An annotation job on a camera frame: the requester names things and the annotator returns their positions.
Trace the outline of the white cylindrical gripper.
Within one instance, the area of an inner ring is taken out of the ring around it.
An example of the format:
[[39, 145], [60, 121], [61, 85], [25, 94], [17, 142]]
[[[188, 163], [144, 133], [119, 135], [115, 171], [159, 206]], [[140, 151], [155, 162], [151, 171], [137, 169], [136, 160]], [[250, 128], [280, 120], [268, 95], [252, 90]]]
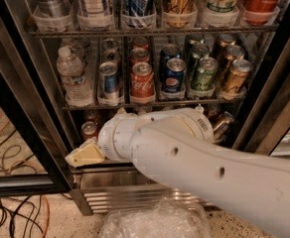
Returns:
[[130, 140], [138, 122], [139, 117], [136, 114], [127, 113], [125, 108], [119, 108], [116, 115], [105, 122], [100, 129], [98, 145], [95, 137], [86, 140], [66, 156], [67, 163], [78, 168], [100, 164], [105, 157], [113, 161], [129, 161]]

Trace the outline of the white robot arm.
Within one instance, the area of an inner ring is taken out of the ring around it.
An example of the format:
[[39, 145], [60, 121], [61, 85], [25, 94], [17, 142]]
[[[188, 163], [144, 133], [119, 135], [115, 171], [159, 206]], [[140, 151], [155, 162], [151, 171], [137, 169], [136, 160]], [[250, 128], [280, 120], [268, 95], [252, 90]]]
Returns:
[[290, 238], [290, 160], [213, 143], [202, 111], [120, 111], [66, 156], [73, 167], [130, 162], [145, 177], [189, 192], [278, 238]]

